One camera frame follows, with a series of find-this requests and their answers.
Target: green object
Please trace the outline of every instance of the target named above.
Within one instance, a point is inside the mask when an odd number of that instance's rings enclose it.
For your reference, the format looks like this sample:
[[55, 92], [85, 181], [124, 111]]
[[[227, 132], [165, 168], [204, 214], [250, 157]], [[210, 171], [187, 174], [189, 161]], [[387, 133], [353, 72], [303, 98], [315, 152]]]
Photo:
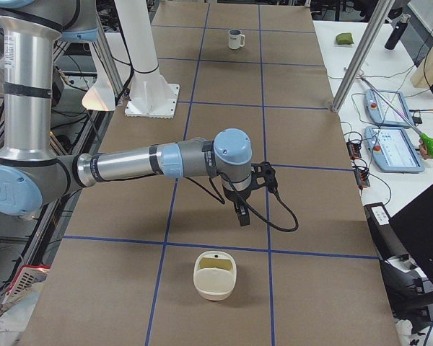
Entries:
[[430, 138], [425, 133], [420, 134], [420, 139], [424, 142], [428, 154], [433, 158], [433, 138]]
[[353, 44], [353, 35], [350, 32], [342, 32], [335, 37], [339, 45], [351, 45]]

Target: black bottle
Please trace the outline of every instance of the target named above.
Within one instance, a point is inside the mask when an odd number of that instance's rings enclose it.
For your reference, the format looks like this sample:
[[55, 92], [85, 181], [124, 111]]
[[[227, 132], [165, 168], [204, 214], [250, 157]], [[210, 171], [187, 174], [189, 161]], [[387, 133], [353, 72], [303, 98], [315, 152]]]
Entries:
[[409, 18], [411, 18], [410, 14], [403, 14], [403, 18], [401, 18], [401, 20], [398, 23], [396, 23], [393, 32], [388, 38], [388, 41], [385, 44], [385, 48], [395, 49], [396, 43], [398, 43], [399, 39], [404, 33], [404, 30], [406, 30], [407, 28], [407, 21], [409, 21]]

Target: green screwdriver handle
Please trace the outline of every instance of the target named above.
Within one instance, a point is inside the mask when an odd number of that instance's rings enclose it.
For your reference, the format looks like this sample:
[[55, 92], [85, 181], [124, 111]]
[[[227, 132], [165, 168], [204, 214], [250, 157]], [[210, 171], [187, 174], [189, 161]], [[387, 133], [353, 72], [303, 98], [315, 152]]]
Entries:
[[433, 158], [433, 138], [430, 138], [425, 133], [421, 133], [420, 139], [424, 142], [428, 154]]

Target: green sponge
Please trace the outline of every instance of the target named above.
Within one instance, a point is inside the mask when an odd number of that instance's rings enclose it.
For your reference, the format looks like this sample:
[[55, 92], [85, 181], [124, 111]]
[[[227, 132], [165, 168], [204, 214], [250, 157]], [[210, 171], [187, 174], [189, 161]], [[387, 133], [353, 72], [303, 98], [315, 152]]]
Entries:
[[353, 35], [350, 32], [342, 32], [335, 37], [339, 45], [351, 45], [353, 44]]

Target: white mug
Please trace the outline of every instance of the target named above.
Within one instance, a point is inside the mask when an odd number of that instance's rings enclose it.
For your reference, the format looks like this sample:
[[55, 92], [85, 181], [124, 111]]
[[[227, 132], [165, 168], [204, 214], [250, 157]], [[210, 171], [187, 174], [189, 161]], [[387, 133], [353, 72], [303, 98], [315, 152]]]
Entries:
[[228, 46], [231, 49], [238, 49], [245, 45], [245, 35], [239, 29], [231, 29], [229, 32]]

